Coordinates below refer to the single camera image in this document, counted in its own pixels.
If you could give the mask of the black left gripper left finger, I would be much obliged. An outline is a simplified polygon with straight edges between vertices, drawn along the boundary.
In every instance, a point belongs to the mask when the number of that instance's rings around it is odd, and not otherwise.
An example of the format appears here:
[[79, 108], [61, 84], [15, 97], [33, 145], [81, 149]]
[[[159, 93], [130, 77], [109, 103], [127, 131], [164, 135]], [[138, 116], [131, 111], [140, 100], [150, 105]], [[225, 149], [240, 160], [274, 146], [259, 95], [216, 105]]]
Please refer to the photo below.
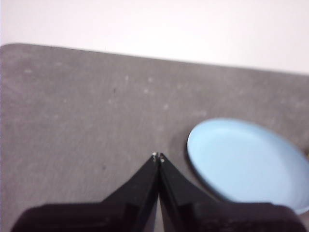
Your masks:
[[24, 211], [14, 232], [141, 232], [157, 200], [159, 162], [151, 157], [101, 202], [45, 204]]

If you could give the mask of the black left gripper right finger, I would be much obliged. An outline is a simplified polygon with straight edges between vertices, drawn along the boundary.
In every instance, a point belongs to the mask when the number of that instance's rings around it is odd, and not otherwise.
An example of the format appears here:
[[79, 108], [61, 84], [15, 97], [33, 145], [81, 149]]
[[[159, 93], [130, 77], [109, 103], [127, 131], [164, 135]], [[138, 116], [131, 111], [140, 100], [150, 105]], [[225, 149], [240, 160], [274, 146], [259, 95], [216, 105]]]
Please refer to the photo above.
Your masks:
[[192, 184], [160, 153], [159, 195], [177, 232], [304, 232], [288, 207], [215, 200]]

